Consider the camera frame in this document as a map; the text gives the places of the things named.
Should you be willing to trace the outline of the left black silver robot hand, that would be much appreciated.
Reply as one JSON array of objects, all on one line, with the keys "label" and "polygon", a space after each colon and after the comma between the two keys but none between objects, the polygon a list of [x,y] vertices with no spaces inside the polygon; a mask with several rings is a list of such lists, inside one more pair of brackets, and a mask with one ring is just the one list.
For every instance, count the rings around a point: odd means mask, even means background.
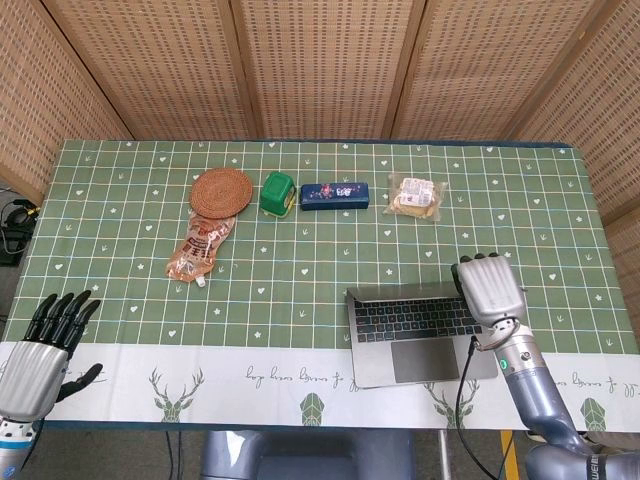
[{"label": "left black silver robot hand", "polygon": [[30,423],[45,418],[54,405],[90,385],[102,372],[96,363],[66,381],[70,360],[100,301],[91,292],[51,294],[37,307],[1,376],[1,418]]}]

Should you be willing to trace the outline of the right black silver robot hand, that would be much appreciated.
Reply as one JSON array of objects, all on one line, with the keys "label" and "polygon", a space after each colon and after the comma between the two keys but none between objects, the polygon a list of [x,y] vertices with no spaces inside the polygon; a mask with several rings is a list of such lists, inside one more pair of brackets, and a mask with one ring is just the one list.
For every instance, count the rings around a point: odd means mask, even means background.
[{"label": "right black silver robot hand", "polygon": [[526,317],[526,300],[508,259],[492,252],[463,256],[451,266],[456,288],[472,317],[492,328],[498,323]]}]

